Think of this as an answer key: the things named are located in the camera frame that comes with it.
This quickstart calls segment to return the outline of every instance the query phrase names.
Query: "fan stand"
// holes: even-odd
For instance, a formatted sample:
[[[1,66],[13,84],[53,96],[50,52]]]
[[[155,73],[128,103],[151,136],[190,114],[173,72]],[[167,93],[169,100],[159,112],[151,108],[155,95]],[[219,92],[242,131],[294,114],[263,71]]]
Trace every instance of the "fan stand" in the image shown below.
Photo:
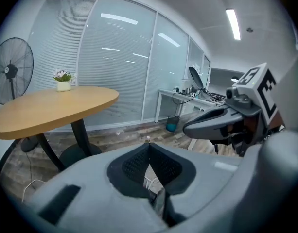
[[[7,65],[7,67],[5,68],[4,72],[6,74],[6,78],[9,80],[9,82],[11,84],[12,97],[13,97],[13,99],[15,99],[16,97],[15,97],[15,92],[14,92],[13,78],[16,76],[18,69],[10,61],[9,64]],[[37,147],[37,145],[38,145],[38,140],[37,140],[36,136],[30,136],[23,140],[20,147],[24,153],[27,153],[27,152],[30,152],[33,149],[35,149]]]

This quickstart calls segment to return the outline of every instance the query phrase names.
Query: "trash can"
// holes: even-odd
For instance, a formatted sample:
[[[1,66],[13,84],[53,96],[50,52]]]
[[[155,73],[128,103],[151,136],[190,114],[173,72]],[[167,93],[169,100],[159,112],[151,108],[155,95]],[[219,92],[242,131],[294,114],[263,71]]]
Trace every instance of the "trash can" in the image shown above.
[[[174,132],[176,130],[178,122],[179,122],[179,117],[177,117],[177,116],[168,116],[167,117],[166,129],[170,132]]]

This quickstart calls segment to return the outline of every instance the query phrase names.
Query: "ceiling light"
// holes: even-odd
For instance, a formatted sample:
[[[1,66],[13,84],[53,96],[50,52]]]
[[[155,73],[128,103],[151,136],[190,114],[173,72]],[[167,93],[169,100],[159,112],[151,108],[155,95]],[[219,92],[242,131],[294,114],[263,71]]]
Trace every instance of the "ceiling light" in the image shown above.
[[[168,37],[167,35],[160,33],[158,34],[160,37],[164,38],[165,40],[169,41],[171,44],[175,45],[176,47],[180,47],[178,43],[176,43],[172,38]]]
[[[238,82],[238,77],[232,77],[232,79],[231,79],[233,82]]]
[[[235,11],[233,9],[227,9],[226,13],[227,13],[228,19],[231,23],[231,27],[232,27],[233,34],[234,34],[234,39],[241,40],[240,28],[238,27]]]
[[[143,56],[143,55],[136,54],[136,53],[133,53],[133,55],[140,56],[140,57],[143,57],[143,58],[148,58],[147,56]]]
[[[136,25],[138,23],[138,21],[135,21],[133,19],[126,18],[126,17],[121,17],[121,16],[117,16],[117,15],[112,15],[112,14],[101,13],[101,17],[114,19],[114,20],[119,20],[119,21],[124,21],[124,22],[128,22],[128,23],[131,23],[131,24],[134,24],[134,25]]]
[[[136,62],[133,62],[133,61],[128,61],[128,60],[124,60],[125,62],[129,62],[129,63],[135,63],[137,64]]]
[[[101,48],[101,49],[104,49],[104,50],[112,50],[112,51],[120,51],[118,49],[108,49],[108,48]]]

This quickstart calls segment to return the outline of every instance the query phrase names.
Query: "potted plant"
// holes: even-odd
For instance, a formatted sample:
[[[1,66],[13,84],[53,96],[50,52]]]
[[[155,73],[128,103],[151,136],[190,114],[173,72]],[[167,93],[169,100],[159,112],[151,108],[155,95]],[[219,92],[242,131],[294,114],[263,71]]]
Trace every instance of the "potted plant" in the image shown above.
[[[56,69],[54,73],[54,79],[58,81],[57,92],[70,91],[70,82],[76,77],[76,74],[71,74],[65,70]]]

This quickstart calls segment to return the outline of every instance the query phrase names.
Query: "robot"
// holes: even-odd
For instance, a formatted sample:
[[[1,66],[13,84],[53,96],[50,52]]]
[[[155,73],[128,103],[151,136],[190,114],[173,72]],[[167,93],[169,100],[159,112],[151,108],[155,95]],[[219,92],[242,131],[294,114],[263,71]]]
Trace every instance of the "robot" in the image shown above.
[[[224,104],[183,127],[191,138],[232,143],[243,158],[129,146],[70,166],[39,188],[22,213],[44,232],[256,231],[298,182],[297,131],[258,144],[278,113],[270,96],[276,86],[266,64],[253,67],[227,89]],[[149,165],[164,187],[158,194],[143,187]]]

